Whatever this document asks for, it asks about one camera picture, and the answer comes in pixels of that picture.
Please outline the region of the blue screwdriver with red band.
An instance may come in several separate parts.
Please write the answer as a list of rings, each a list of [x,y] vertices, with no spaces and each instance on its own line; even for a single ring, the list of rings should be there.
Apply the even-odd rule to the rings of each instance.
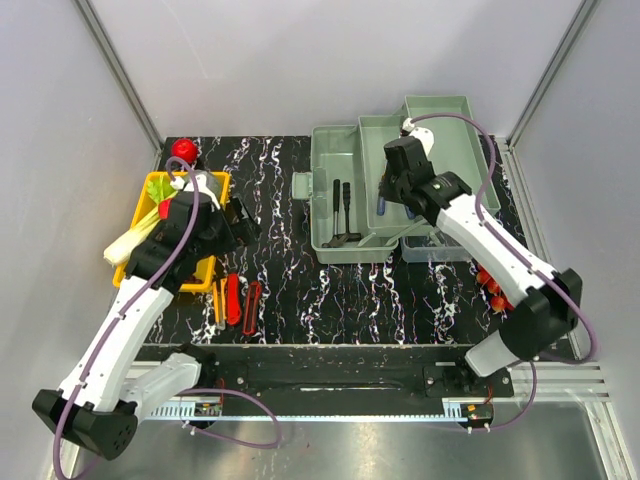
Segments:
[[[376,215],[384,216],[386,212],[386,200],[382,195],[377,196]]]

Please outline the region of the clear grey plastic toolbox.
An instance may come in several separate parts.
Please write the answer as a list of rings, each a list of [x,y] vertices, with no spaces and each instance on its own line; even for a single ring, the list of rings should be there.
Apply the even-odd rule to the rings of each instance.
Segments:
[[[397,193],[384,147],[406,120],[435,136],[427,158],[435,173],[453,172],[472,190],[488,177],[484,139],[466,123],[464,96],[408,95],[391,115],[361,116],[354,125],[312,132],[310,169],[292,176],[291,196],[310,206],[311,246],[323,265],[383,263],[395,249],[408,263],[468,261],[451,236],[385,194]]]

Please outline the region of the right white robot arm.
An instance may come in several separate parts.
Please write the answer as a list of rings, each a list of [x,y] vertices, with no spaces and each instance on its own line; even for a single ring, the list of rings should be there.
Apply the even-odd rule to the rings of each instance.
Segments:
[[[482,193],[457,174],[435,171],[428,159],[435,137],[422,127],[424,119],[405,120],[399,138],[385,145],[380,192],[456,240],[513,308],[496,332],[466,352],[466,364],[454,373],[457,388],[475,396],[489,386],[492,374],[532,360],[576,328],[582,279],[572,269],[558,271],[515,240],[486,212]]]

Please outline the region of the red utility knife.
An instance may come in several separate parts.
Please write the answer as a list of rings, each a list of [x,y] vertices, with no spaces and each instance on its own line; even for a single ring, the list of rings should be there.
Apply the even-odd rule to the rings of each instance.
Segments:
[[[239,276],[237,273],[230,273],[226,279],[226,310],[227,323],[237,325],[242,317],[242,306],[240,301]]]

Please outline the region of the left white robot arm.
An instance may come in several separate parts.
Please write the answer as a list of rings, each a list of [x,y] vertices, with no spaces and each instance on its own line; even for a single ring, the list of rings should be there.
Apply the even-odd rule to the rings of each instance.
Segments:
[[[105,460],[121,455],[138,425],[171,398],[205,395],[217,381],[214,355],[191,344],[137,379],[127,378],[156,320],[198,272],[198,265],[257,241],[260,229],[222,172],[165,175],[173,189],[168,216],[126,262],[116,298],[77,365],[32,403],[54,434]]]

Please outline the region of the black claw hammer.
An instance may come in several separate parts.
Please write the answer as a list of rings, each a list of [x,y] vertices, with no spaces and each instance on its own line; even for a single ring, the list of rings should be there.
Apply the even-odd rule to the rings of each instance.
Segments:
[[[342,183],[342,198],[345,216],[345,236],[347,242],[359,242],[362,235],[351,231],[351,184],[349,182]]]

